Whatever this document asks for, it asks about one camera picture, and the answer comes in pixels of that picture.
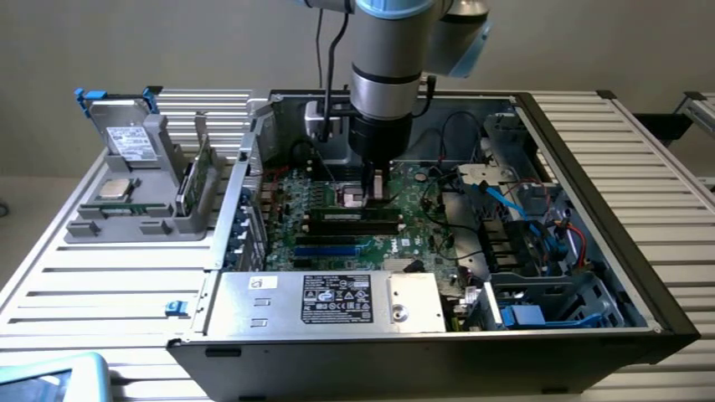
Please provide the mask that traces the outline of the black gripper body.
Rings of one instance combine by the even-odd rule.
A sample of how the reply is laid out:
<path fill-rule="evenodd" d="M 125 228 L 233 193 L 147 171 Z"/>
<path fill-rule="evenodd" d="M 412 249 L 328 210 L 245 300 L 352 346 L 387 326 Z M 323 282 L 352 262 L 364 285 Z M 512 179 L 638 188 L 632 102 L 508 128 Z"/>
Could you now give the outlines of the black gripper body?
<path fill-rule="evenodd" d="M 349 146 L 364 168 L 380 167 L 401 156 L 408 148 L 412 115 L 377 120 L 363 115 L 349 119 Z"/>

